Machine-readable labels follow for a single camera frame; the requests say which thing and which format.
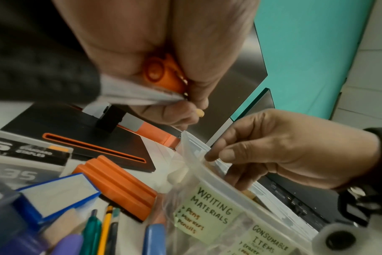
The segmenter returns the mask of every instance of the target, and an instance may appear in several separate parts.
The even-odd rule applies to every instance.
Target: pencil
[[[99,249],[97,255],[104,255],[106,250],[106,242],[108,237],[108,230],[110,229],[111,214],[113,212],[112,206],[107,206],[106,215],[104,216],[102,235],[100,236]]]
[[[110,230],[108,232],[106,251],[104,255],[115,255],[115,246],[117,244],[119,218],[120,218],[120,209],[114,208],[113,218],[111,219]]]

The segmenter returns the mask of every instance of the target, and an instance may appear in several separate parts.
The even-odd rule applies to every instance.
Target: teal wall
[[[255,26],[268,77],[231,116],[271,89],[277,109],[329,118],[372,0],[261,0]]]

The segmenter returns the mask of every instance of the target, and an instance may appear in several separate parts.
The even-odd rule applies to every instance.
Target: pen
[[[114,208],[113,218],[111,219],[110,230],[108,232],[106,251],[104,255],[115,255],[115,246],[117,244],[119,218],[120,218],[120,209]]]
[[[92,214],[87,221],[86,227],[82,232],[83,245],[80,255],[96,255],[99,246],[100,232],[102,230],[102,223],[96,217],[97,210],[93,210]]]
[[[107,206],[106,216],[104,216],[102,235],[100,236],[99,250],[97,251],[97,255],[104,255],[104,251],[106,250],[106,242],[107,242],[108,230],[110,229],[110,221],[111,221],[112,212],[113,212],[113,207]]]

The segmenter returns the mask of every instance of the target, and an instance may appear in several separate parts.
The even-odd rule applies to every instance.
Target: green pen
[[[82,232],[83,244],[80,255],[96,255],[102,232],[102,222],[96,217],[97,210],[93,210]]]

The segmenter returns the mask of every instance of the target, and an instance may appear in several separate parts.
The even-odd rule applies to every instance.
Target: purple object
[[[0,248],[0,255],[40,255],[47,248],[45,240],[34,231],[26,230]]]
[[[78,255],[81,252],[83,236],[71,234],[64,237],[54,248],[51,255]]]

